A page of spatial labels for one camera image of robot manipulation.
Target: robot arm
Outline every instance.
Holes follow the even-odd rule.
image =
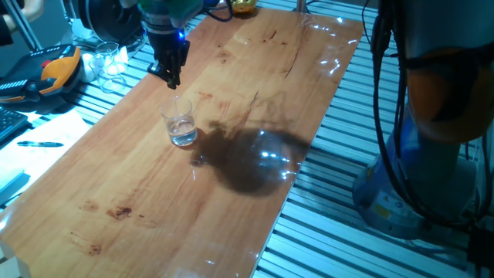
[[[120,0],[124,8],[139,5],[142,26],[154,49],[156,63],[148,71],[176,89],[180,72],[187,59],[190,42],[185,39],[184,27],[204,6],[216,6],[212,0]]]

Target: yellow object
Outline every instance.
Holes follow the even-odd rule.
[[[233,12],[239,13],[252,13],[255,10],[255,4],[257,0],[230,0],[232,1]]]

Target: wood grain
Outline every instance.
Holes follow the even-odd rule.
[[[33,277],[249,276],[361,35],[269,9],[207,18],[182,85],[144,77],[0,215],[0,237]],[[159,114],[173,95],[194,105],[190,149]]]

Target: wooden board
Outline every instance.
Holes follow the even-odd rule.
[[[2,214],[33,277],[247,277],[362,34],[260,9],[207,18],[172,91],[147,75]],[[189,148],[160,104],[194,104]]]

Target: clear drinking glass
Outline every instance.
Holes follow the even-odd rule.
[[[96,54],[90,60],[90,68],[104,93],[118,92],[124,88],[124,78],[111,67],[112,65],[112,56]]]
[[[120,46],[116,42],[103,42],[99,44],[96,47],[96,54],[113,57],[113,64],[109,67],[110,72],[118,71],[119,73],[123,73],[127,69],[127,59],[122,57]]]
[[[172,97],[161,104],[160,112],[173,144],[188,146],[194,142],[198,132],[192,117],[190,100],[184,97]]]

